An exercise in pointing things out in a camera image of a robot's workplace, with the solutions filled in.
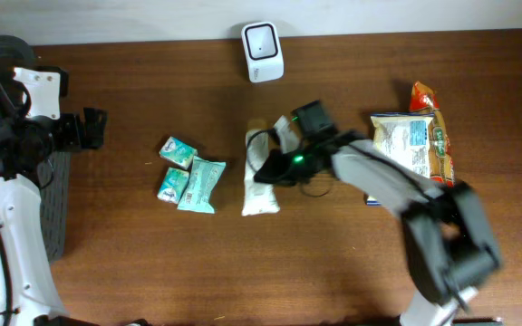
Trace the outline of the cream and blue snack bag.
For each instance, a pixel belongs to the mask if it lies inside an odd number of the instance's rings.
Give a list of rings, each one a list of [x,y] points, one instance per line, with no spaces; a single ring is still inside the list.
[[[432,113],[376,113],[373,145],[385,156],[425,178],[430,177],[430,124]]]

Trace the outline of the teal tissue pack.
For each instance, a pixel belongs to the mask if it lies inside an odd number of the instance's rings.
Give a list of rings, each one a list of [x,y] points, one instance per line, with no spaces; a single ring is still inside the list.
[[[159,150],[159,156],[177,166],[188,169],[198,151],[190,145],[170,136]]]
[[[168,168],[157,193],[157,199],[177,204],[189,183],[189,173],[178,168]]]

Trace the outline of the orange biscuit packet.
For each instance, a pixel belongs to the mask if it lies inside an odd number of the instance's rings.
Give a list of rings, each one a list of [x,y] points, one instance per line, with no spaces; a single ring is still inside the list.
[[[432,116],[429,126],[430,179],[453,187],[456,178],[450,151],[450,138],[435,91],[416,81],[411,89],[409,112]]]

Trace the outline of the teal wet wipes pack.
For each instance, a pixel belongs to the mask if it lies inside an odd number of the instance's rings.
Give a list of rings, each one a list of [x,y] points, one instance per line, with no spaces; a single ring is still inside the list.
[[[225,167],[225,162],[194,157],[188,186],[179,201],[178,210],[214,214],[215,208],[209,200]]]

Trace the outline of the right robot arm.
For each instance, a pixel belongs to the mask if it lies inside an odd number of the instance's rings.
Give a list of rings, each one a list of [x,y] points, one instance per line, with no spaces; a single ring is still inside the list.
[[[320,101],[293,110],[284,127],[263,132],[277,147],[256,168],[255,182],[293,187],[327,171],[375,197],[400,221],[415,291],[404,312],[381,324],[457,325],[458,312],[502,267],[485,209],[468,184],[447,187],[408,170],[361,132],[339,130]]]

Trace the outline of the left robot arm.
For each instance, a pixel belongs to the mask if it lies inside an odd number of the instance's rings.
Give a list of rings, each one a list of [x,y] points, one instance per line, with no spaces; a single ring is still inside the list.
[[[68,74],[58,67],[0,72],[0,325],[76,325],[53,282],[37,176],[55,152],[99,149],[104,110],[62,113]]]

